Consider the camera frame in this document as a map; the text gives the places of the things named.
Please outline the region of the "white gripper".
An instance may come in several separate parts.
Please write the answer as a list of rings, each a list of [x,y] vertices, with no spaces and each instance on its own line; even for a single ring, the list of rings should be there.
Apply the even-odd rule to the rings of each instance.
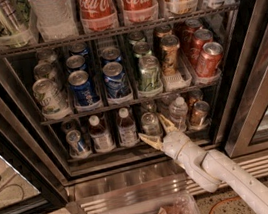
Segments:
[[[158,118],[167,134],[163,139],[163,142],[158,136],[150,136],[142,133],[138,136],[142,142],[145,142],[157,150],[162,149],[170,158],[177,159],[181,149],[190,141],[190,138],[183,132],[177,130],[174,123],[167,119],[163,114],[158,113]]]

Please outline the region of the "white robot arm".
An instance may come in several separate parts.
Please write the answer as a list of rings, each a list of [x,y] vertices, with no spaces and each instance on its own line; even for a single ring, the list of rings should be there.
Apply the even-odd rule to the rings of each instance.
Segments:
[[[163,114],[157,114],[165,137],[140,133],[146,144],[172,158],[186,174],[206,191],[214,193],[222,182],[246,202],[256,214],[268,214],[268,187],[219,150],[202,149]]]

